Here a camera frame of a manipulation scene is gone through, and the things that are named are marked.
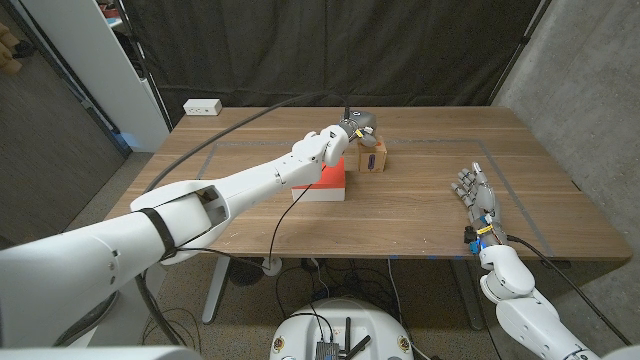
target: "black curtain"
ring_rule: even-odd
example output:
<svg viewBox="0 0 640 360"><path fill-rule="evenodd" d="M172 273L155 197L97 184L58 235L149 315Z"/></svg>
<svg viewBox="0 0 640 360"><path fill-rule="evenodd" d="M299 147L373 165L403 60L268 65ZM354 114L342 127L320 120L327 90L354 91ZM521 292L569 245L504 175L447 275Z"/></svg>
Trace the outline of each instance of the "black curtain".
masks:
<svg viewBox="0 0 640 360"><path fill-rule="evenodd" d="M127 0L172 122L189 98L486 105L539 0ZM340 106L337 97L298 106Z"/></svg>

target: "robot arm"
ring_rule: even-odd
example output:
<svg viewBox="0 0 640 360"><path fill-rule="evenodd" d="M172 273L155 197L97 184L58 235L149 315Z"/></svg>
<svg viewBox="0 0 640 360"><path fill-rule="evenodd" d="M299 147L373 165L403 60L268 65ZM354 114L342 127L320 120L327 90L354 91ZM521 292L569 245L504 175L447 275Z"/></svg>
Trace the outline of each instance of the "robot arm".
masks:
<svg viewBox="0 0 640 360"><path fill-rule="evenodd" d="M375 116L351 112L311 132L290 153L217 180L150 191L130 214L0 252L0 346L51 346L58 336L137 274L183 261L211 245L239 214L279 191L318 181Z"/></svg>
<svg viewBox="0 0 640 360"><path fill-rule="evenodd" d="M553 305L535 288L535 279L516 251L508 245L500 223L500 203L478 163L473 172L458 173L452 188L469 209L477 237L472 250L479 251L482 268L480 287L496 304L500 326L541 359L600 359L576 338L562 322Z"/></svg>

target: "wooden table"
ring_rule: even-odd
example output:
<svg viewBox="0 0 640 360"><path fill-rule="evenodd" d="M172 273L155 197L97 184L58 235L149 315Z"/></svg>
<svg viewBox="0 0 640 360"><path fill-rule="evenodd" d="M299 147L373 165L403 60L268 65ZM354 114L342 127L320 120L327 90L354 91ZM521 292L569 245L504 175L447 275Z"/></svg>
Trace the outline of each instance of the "wooden table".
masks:
<svg viewBox="0 0 640 360"><path fill-rule="evenodd" d="M466 208L450 188L477 161L502 203L503 224L542 252L568 260L624 260L631 249L591 201L502 107L361 108L378 117L388 149L385 171L361 174L355 144L345 152L346 200L298 203L280 225L279 257L470 258L462 242ZM129 211L153 177L196 144L254 114L226 108L219 116L185 116L109 217ZM167 176L214 179L272 160L311 131L336 123L340 108L282 108L240 128ZM289 190L240 215L211 247L265 256ZM522 258L535 255L514 244Z"/></svg>

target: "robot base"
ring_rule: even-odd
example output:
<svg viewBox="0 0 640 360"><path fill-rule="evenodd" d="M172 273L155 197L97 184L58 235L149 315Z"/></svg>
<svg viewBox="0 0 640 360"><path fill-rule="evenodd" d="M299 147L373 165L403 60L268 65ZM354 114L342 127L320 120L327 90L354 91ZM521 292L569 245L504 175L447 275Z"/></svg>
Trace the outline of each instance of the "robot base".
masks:
<svg viewBox="0 0 640 360"><path fill-rule="evenodd" d="M354 360L366 359L413 359L409 336L400 323L391 315L364 301L352 298L332 298L313 303L316 313L329 321L333 329L333 342L345 349L346 318L351 319L350 348L353 349L365 336L371 340ZM294 314L313 313L306 306ZM329 326L319 319L325 342L329 343ZM271 349L271 360L316 359L316 346L322 341L318 319L315 316L295 316L285 320L276 331Z"/></svg>

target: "white power strip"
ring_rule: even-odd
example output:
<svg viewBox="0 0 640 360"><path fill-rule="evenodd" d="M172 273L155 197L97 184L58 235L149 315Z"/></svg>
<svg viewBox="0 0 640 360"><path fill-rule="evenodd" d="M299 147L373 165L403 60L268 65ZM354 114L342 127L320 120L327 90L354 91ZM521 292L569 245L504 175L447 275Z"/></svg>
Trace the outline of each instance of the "white power strip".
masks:
<svg viewBox="0 0 640 360"><path fill-rule="evenodd" d="M182 107L187 115L218 115L222 103L220 99L189 99Z"/></svg>

